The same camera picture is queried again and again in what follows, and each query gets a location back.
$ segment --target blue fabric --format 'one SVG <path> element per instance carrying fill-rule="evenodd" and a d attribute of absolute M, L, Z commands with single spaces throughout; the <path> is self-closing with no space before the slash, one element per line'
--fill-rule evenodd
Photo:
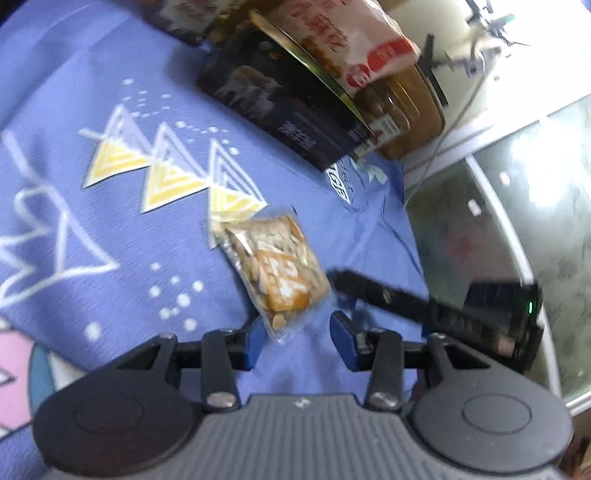
<path fill-rule="evenodd" d="M 209 249 L 207 190 L 140 213 L 145 168 L 82 188 L 98 142 L 79 131 L 103 132 L 116 105 L 137 112 L 134 120 L 150 143 L 159 124 L 168 123 L 205 171 L 211 140 L 223 145 L 270 207 L 295 207 L 324 268 L 352 268 L 427 294 L 402 207 L 401 167 L 368 159 L 386 175 L 382 184 L 341 160 L 348 204 L 324 173 L 195 87 L 206 54 L 146 24 L 133 7 L 107 0 L 30 0 L 0 28 L 0 237 L 34 230 L 18 205 L 45 226 L 0 246 L 3 285 L 24 264 L 33 266 L 0 299 L 0 315 L 85 370 L 162 331 L 193 340 L 211 329 L 238 327 L 249 309 L 223 253 Z M 64 234 L 58 268 L 56 245 Z M 87 267 L 91 273 L 84 273 Z M 58 270 L 82 273 L 56 277 Z M 195 282 L 202 282 L 202 291 Z M 154 286 L 157 296 L 150 294 Z M 20 298 L 19 292 L 26 294 Z M 189 305 L 179 303 L 183 293 Z M 186 306 L 175 313 L 178 304 Z M 368 374 L 347 371 L 329 338 L 335 308 L 331 297 L 287 346 L 267 343 L 256 368 L 238 375 L 241 396 L 362 397 Z M 164 320 L 162 309 L 172 312 Z M 420 328 L 410 322 L 370 308 L 361 313 L 369 323 L 420 340 Z M 194 330 L 186 328 L 188 319 L 195 320 Z M 413 379 L 407 375 L 407 389 Z M 2 479 L 44 471 L 30 429 L 0 440 L 0 458 Z"/>

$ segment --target yellow triangle pattern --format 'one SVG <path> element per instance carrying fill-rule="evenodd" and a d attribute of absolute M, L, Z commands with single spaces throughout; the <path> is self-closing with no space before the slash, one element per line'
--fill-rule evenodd
<path fill-rule="evenodd" d="M 90 165 L 84 187 L 90 187 L 113 175 L 149 165 L 150 159 L 145 155 L 129 149 L 124 144 L 105 140 L 100 143 L 99 150 Z"/>
<path fill-rule="evenodd" d="M 210 215 L 216 222 L 244 220 L 252 217 L 267 206 L 265 202 L 246 193 L 212 185 Z"/>
<path fill-rule="evenodd" d="M 207 179 L 167 163 L 155 163 L 148 170 L 144 185 L 142 213 L 174 202 L 208 187 Z"/>

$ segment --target glass table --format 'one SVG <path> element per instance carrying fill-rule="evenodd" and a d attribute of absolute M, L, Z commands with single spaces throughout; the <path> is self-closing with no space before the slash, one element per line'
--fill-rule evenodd
<path fill-rule="evenodd" d="M 473 279 L 540 281 L 574 413 L 591 403 L 590 174 L 588 97 L 429 177 L 408 205 L 433 295 L 461 306 Z M 530 377 L 551 384 L 548 365 L 538 355 Z"/>

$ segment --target nut snack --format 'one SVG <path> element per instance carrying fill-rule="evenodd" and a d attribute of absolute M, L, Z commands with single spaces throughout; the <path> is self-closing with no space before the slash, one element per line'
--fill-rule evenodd
<path fill-rule="evenodd" d="M 305 325 L 306 312 L 330 291 L 326 274 L 292 216 L 221 225 L 220 247 L 265 320 L 284 343 Z"/>

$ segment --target black box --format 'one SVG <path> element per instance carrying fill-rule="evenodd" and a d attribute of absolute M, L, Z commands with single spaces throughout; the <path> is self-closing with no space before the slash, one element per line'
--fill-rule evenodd
<path fill-rule="evenodd" d="M 371 136 L 336 81 L 254 11 L 209 57 L 198 84 L 320 170 Z"/>

